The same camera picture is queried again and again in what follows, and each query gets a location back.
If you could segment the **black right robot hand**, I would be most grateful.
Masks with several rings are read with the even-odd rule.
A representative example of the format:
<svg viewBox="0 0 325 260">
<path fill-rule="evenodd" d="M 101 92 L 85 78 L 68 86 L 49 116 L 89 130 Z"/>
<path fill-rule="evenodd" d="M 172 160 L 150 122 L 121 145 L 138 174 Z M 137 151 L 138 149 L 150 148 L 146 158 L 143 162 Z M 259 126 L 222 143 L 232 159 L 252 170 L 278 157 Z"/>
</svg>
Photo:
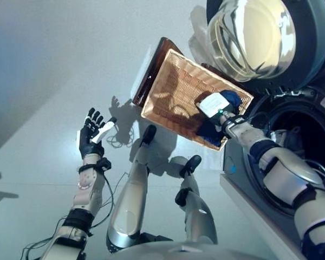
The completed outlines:
<svg viewBox="0 0 325 260">
<path fill-rule="evenodd" d="M 220 127 L 220 118 L 224 111 L 239 114 L 242 100 L 239 95 L 231 90 L 218 93 L 208 93 L 206 97 L 196 102 L 197 108 L 206 116 L 213 125 Z"/>
</svg>

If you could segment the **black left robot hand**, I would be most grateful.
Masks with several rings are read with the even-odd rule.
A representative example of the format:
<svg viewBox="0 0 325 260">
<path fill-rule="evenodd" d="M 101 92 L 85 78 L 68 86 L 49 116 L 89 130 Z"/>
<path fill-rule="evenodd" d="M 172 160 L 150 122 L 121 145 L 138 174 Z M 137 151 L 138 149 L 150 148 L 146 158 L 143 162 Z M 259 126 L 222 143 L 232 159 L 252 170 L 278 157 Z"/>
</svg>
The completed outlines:
<svg viewBox="0 0 325 260">
<path fill-rule="evenodd" d="M 87 113 L 83 126 L 76 134 L 76 146 L 81 153 L 82 159 L 89 154 L 104 155 L 102 139 L 117 122 L 116 117 L 111 117 L 104 121 L 103 116 L 95 108 L 91 108 Z"/>
</svg>

